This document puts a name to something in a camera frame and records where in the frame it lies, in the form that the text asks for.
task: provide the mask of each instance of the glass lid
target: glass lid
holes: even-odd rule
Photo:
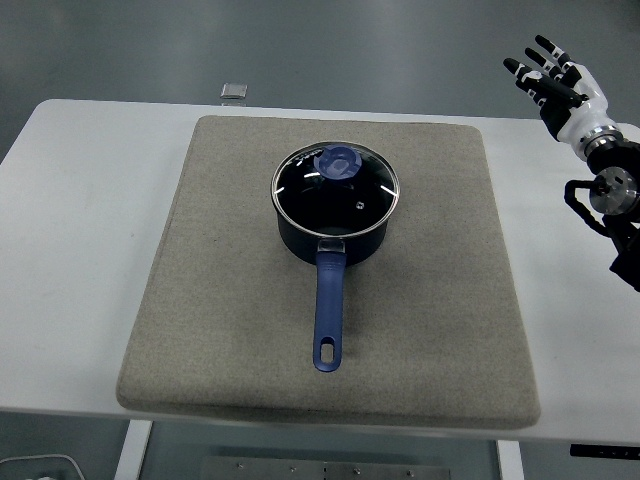
[[[377,153],[355,144],[318,143],[287,157],[273,177],[271,195],[297,228],[344,237],[386,221],[399,185]]]

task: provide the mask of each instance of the blue handle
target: blue handle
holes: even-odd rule
[[[342,287],[347,255],[342,252],[316,253],[318,291],[316,325],[313,334],[313,364],[321,372],[333,372],[342,360]],[[322,359],[322,350],[333,352],[330,362]]]

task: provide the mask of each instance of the blue lid knob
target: blue lid knob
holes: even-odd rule
[[[346,180],[358,173],[362,158],[356,150],[346,145],[328,145],[313,164],[324,178]]]

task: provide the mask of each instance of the handle hole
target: handle hole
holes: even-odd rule
[[[333,363],[335,349],[332,339],[325,338],[320,345],[320,361],[322,363]]]

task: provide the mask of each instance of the navy blue saucepan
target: navy blue saucepan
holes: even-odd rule
[[[317,266],[313,363],[322,372],[333,372],[342,360],[345,267],[378,249],[399,193],[391,165],[349,143],[298,150],[273,176],[271,198],[282,240]]]

